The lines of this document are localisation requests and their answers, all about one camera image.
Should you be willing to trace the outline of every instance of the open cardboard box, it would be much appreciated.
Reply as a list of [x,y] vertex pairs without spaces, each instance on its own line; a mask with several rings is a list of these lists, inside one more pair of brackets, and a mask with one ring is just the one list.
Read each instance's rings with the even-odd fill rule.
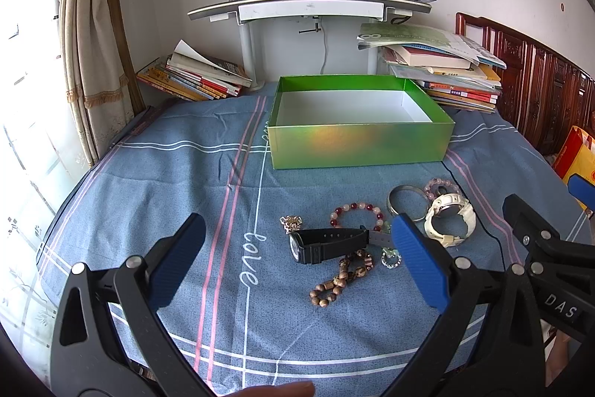
[[275,169],[442,160],[454,121],[413,81],[281,77],[268,125]]

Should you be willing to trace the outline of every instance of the blue bedsheet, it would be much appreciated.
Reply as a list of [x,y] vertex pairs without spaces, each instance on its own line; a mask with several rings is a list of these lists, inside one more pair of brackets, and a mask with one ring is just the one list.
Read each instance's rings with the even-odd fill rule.
[[[48,233],[38,263],[45,292],[58,304],[73,263],[118,266],[131,254],[147,253],[198,212],[206,220],[206,243],[159,314],[215,392],[311,378],[321,396],[380,393],[414,354],[437,311],[426,306],[406,266],[385,268],[377,249],[371,250],[376,268],[367,277],[328,308],[314,307],[308,293],[336,274],[337,260],[295,263],[279,217],[300,215],[304,228],[326,227],[338,205],[364,201],[384,209],[393,186],[423,187],[450,174],[439,162],[273,170],[266,130],[273,88],[181,103],[140,134],[125,136],[89,172]],[[514,127],[497,114],[461,111],[453,118],[444,163],[500,240],[507,265],[526,256],[502,217],[511,193],[564,238],[590,243],[578,203]],[[370,213],[347,216],[347,225],[371,225]],[[502,268],[498,244],[479,224],[449,251],[479,267]],[[478,308],[469,322],[452,365],[471,350],[483,311]],[[144,362],[121,309],[114,305],[112,314],[130,357]]]

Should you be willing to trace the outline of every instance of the wooden headboard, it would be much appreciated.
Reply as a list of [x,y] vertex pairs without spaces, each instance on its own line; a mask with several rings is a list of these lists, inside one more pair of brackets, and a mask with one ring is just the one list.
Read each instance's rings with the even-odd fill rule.
[[505,70],[496,69],[502,78],[496,105],[500,115],[541,154],[558,153],[573,125],[592,132],[595,81],[582,69],[521,32],[457,13],[457,34],[465,35],[470,25],[482,29],[483,47],[507,65]]

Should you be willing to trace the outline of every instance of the pink beaded bracelet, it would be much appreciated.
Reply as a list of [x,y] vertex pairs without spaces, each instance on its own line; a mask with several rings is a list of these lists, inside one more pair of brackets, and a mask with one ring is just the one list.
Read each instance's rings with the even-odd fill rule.
[[374,225],[374,231],[382,230],[382,226],[385,223],[384,214],[382,214],[379,207],[374,207],[373,205],[366,204],[365,202],[352,202],[351,204],[345,204],[342,207],[337,207],[334,212],[331,213],[331,225],[333,227],[341,227],[338,224],[338,217],[344,212],[349,212],[351,209],[367,209],[370,212],[376,214],[376,224]]

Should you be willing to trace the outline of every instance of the curtain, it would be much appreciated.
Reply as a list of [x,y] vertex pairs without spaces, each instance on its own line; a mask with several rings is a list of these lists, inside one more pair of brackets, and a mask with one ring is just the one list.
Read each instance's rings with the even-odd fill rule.
[[133,118],[107,0],[60,0],[67,99],[89,165]]
[[55,0],[0,0],[0,323],[45,383],[56,307],[35,259],[89,167],[64,97],[57,13]]

